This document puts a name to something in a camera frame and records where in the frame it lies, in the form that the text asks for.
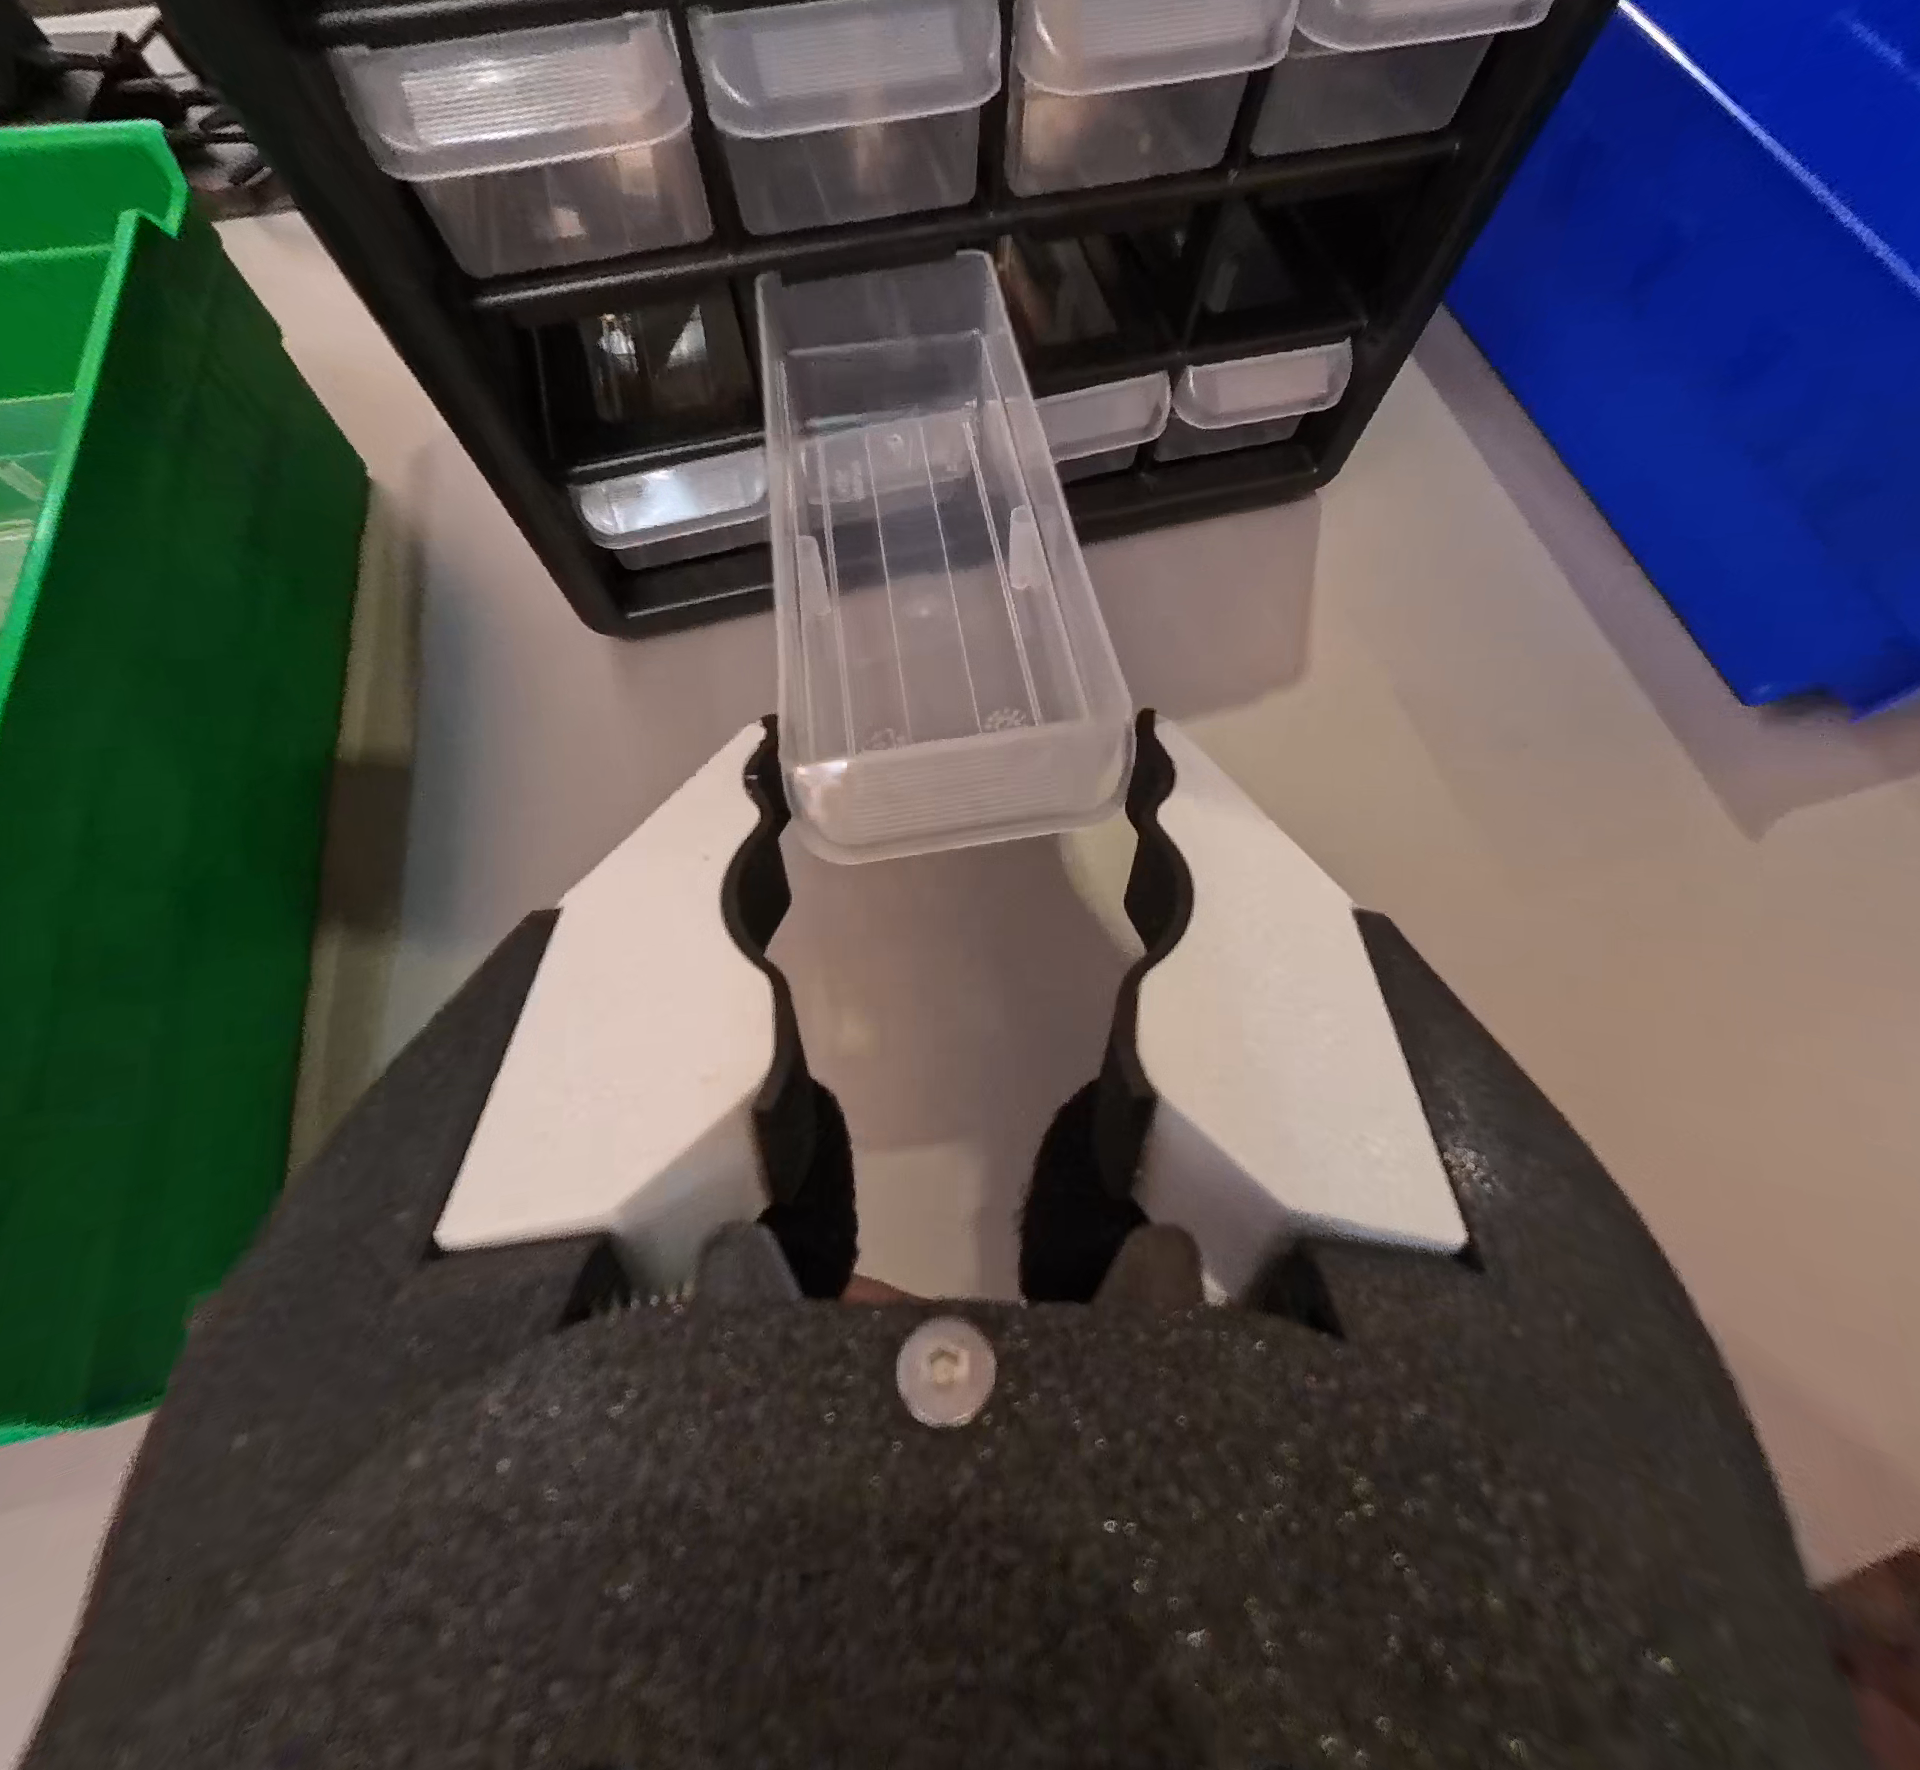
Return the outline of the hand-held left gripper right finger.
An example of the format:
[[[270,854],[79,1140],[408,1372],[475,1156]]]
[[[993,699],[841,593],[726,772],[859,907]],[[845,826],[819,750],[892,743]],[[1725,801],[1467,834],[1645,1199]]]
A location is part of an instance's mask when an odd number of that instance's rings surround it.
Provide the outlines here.
[[[1095,1301],[1146,1230],[1207,1301],[1288,1294],[1314,1246],[1470,1260],[1361,910],[1154,711],[1123,812],[1140,957],[1032,1168],[1025,1301]]]

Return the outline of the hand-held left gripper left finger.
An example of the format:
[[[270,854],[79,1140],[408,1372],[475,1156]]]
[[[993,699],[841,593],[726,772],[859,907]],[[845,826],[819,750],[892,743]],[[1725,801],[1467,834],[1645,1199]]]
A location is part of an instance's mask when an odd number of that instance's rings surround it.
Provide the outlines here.
[[[775,718],[735,732],[552,911],[434,1243],[604,1238],[648,1294],[721,1228],[801,1296],[851,1284],[851,1138],[768,959],[788,910]]]

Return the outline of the clear plastic drawer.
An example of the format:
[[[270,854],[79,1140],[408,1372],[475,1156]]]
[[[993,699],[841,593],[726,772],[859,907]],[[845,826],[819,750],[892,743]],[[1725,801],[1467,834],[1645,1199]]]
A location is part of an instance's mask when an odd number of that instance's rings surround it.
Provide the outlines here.
[[[780,779],[834,864],[1117,814],[1135,705],[993,261],[755,280]]]

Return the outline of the green plastic bin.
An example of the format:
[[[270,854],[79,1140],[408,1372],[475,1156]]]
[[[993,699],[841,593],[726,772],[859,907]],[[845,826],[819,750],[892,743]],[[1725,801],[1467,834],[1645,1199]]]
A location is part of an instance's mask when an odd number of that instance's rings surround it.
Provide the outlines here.
[[[3,1444],[151,1410],[291,1145],[369,474],[152,122],[3,128]]]

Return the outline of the blue plastic bin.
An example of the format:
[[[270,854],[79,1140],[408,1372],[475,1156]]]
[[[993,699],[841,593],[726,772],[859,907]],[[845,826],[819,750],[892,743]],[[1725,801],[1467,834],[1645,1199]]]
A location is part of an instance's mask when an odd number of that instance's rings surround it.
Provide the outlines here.
[[[1729,689],[1917,687],[1917,0],[1621,0],[1448,311]]]

